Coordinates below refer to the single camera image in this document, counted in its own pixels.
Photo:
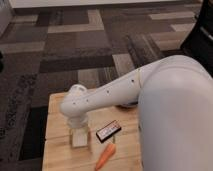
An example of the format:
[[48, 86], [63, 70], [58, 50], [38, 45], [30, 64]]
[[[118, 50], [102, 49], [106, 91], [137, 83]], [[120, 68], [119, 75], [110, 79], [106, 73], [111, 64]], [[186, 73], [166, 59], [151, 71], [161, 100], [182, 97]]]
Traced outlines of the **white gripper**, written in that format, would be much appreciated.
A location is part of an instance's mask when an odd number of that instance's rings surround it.
[[[80, 129], [88, 125], [88, 116], [83, 115], [79, 117], [71, 117], [68, 119], [68, 125], [71, 129], [69, 129], [69, 142], [72, 147], [74, 147], [73, 135], [75, 130]], [[90, 127], [87, 128], [87, 148], [91, 148], [91, 139], [92, 133]]]

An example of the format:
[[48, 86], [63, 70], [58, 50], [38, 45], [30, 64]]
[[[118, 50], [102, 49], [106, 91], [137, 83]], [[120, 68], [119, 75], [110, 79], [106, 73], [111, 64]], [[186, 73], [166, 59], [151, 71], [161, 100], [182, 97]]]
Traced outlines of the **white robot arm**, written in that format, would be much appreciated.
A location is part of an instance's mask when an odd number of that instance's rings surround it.
[[93, 91], [74, 85], [60, 110], [78, 128], [91, 110], [133, 101], [144, 171], [213, 171], [213, 77], [191, 57], [157, 60]]

